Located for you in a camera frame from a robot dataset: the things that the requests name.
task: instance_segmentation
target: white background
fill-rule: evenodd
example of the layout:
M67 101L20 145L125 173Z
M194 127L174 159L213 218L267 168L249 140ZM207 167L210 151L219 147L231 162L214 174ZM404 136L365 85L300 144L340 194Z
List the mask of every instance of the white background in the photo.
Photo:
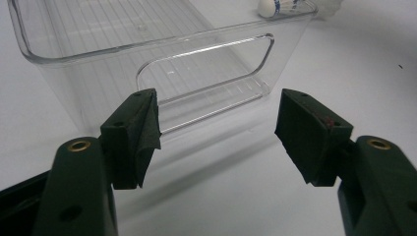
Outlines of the white background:
M121 235L343 235L337 187L303 179L274 124L283 88L306 92L401 147L417 166L417 2L346 0L307 27L271 95L163 139L142 190L115 192ZM0 2L0 190L47 170L78 137L20 53Z

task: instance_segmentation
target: transparent plastic container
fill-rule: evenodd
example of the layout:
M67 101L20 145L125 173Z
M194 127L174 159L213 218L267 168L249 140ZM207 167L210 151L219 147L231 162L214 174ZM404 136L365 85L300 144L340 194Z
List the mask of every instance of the transparent plastic container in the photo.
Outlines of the transparent plastic container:
M315 6L273 18L257 0L9 0L24 56L76 125L155 88L167 133L270 93Z

